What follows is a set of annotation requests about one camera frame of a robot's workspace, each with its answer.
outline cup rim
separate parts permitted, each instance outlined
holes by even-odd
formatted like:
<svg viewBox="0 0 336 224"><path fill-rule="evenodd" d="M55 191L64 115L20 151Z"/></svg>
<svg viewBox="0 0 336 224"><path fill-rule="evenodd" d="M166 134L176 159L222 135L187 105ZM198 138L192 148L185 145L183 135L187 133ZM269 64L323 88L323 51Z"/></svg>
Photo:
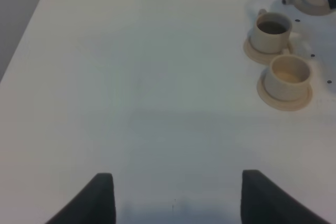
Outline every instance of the cup rim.
<svg viewBox="0 0 336 224"><path fill-rule="evenodd" d="M260 19L261 17L263 17L263 16L265 16L265 15L268 15L268 14L276 14L276 15L279 15L279 16L283 17L284 19L286 19L286 20L288 21L288 23L289 23L289 28L288 28L288 30L285 31L285 32L282 33L282 34L268 34L268 33L264 32L264 31L260 30L259 27L258 27L258 25L257 25L258 19ZM291 21L290 18L289 18L287 15L285 15L285 14L282 14L282 13L275 13L275 12L266 12L266 13L261 14L261 15L259 15L259 16L257 17L256 21L254 22L254 27L257 28L260 32L262 32L263 34L265 34L265 35L267 35L267 36L275 37L275 36L281 36L281 35L286 34L286 33L290 33L291 30L292 30L292 21Z"/></svg>
<svg viewBox="0 0 336 224"><path fill-rule="evenodd" d="M280 59L280 58L284 58L284 57L294 57L294 58L296 58L297 60L303 62L303 63L308 67L308 69L309 69L309 77L308 77L306 80L304 80L304 81L301 81L301 82L295 82L295 83L293 83L293 82L289 82L289 81L284 81L284 80L280 79L280 78L274 73L274 71L273 71L273 65L274 65L274 62L275 62L276 60L278 60L278 59ZM271 74L277 81L279 81L279 82L281 82L281 83L283 83L283 84L286 84L286 85L291 85L291 86L301 86L301 85L303 85L303 84L310 83L310 80L311 80L311 77L312 77L312 69L311 69L310 65L309 65L304 59L302 59L301 57L296 56L296 55L291 55L291 54L278 55L277 57L275 57L275 58L271 61L271 63L269 64L269 67L268 67L268 68L269 68L269 72L270 72L270 74Z"/></svg>

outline gray wall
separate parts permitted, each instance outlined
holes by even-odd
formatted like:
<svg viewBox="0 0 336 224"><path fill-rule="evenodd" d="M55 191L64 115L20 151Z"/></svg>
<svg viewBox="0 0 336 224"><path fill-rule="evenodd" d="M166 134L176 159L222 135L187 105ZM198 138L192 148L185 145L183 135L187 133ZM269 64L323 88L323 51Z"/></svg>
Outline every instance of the gray wall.
<svg viewBox="0 0 336 224"><path fill-rule="evenodd" d="M0 80L39 0L0 0Z"/></svg>

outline coffee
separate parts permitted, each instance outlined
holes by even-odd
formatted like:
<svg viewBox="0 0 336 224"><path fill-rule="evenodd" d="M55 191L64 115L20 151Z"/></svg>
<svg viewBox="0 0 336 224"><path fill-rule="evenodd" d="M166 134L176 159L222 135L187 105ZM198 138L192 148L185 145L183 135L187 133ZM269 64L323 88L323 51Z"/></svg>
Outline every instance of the coffee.
<svg viewBox="0 0 336 224"><path fill-rule="evenodd" d="M261 22L258 28L267 34L283 34L287 31L282 24L273 21Z"/></svg>

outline beige cup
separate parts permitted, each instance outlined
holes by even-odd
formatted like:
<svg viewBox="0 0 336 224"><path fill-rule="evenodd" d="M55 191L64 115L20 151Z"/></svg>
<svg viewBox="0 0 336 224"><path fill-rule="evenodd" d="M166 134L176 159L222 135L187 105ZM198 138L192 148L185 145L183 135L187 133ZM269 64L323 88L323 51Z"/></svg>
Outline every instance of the beige cup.
<svg viewBox="0 0 336 224"><path fill-rule="evenodd" d="M294 101L307 95L311 76L311 68L302 58L279 55L269 65L264 87L277 100Z"/></svg>
<svg viewBox="0 0 336 224"><path fill-rule="evenodd" d="M250 43L264 54L280 53L287 48L291 30L292 23L287 16L261 9L253 25Z"/></svg>

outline table surface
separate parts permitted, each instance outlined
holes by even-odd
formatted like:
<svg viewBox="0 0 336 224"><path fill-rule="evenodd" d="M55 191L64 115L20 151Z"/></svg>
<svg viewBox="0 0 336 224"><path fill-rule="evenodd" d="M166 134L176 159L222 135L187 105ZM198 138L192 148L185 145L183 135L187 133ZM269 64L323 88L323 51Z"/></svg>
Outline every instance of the table surface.
<svg viewBox="0 0 336 224"><path fill-rule="evenodd" d="M257 94L260 8L313 68L301 111ZM41 0L0 84L0 222L43 223L111 172L119 223L239 223L243 169L336 222L335 36L281 0Z"/></svg>

